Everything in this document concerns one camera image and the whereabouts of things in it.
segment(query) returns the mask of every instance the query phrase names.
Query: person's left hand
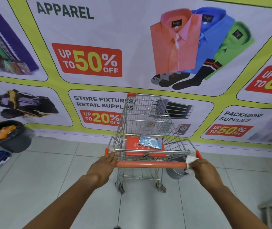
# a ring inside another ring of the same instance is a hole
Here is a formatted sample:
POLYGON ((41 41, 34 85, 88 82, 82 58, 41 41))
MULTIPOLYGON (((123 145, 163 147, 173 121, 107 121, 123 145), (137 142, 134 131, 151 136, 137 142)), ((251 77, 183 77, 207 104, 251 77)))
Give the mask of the person's left hand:
POLYGON ((86 176, 95 180, 95 187, 99 188, 108 182, 118 160, 118 154, 111 152, 93 163, 86 173, 86 176))

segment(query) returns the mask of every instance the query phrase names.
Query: hand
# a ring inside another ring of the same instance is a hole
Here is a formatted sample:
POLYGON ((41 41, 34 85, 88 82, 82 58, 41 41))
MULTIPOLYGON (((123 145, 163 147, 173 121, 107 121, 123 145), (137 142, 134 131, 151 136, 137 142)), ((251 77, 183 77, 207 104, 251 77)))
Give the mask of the hand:
POLYGON ((99 188, 108 182, 108 178, 113 172, 117 160, 118 155, 115 152, 108 153, 93 163, 85 176, 92 178, 95 188, 99 188))
POLYGON ((190 168, 194 170, 196 179, 208 192, 224 186, 216 168, 206 159, 191 162, 190 168))

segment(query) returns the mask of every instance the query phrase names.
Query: white tiled floor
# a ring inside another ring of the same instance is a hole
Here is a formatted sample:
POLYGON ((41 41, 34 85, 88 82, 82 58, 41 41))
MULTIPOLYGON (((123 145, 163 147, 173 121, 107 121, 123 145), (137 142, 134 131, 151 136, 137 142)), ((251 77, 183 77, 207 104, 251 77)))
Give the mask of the white tiled floor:
MULTIPOLYGON (((0 228, 18 229, 34 218, 104 154, 107 145, 34 138, 28 151, 0 168, 0 228)), ((205 154, 226 186, 260 216, 257 206, 272 200, 272 158, 205 154)), ((115 188, 117 170, 88 199, 73 229, 230 228, 222 211, 194 176, 179 181, 164 172, 167 192, 153 181, 125 180, 115 188)))

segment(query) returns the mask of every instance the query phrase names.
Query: black garbage bag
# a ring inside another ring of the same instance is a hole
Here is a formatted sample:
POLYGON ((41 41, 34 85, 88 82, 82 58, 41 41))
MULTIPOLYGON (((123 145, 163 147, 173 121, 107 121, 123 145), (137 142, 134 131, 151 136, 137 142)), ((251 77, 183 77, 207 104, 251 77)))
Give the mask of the black garbage bag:
POLYGON ((23 123, 13 120, 0 122, 0 130, 11 125, 15 125, 16 129, 9 133, 7 138, 0 139, 0 146, 9 152, 20 153, 31 145, 33 131, 26 128, 23 123))

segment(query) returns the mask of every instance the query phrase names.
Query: gray bucket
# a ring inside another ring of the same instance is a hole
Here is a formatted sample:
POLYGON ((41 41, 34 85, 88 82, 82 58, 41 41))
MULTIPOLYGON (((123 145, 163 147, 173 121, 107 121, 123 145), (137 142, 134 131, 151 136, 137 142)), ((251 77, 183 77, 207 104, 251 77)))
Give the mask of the gray bucket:
MULTIPOLYGON (((174 158, 171 160, 171 162, 185 162, 186 156, 174 158)), ((166 169, 167 174, 170 176, 170 178, 173 179, 180 179, 184 176, 186 176, 188 173, 186 172, 187 169, 166 169)))

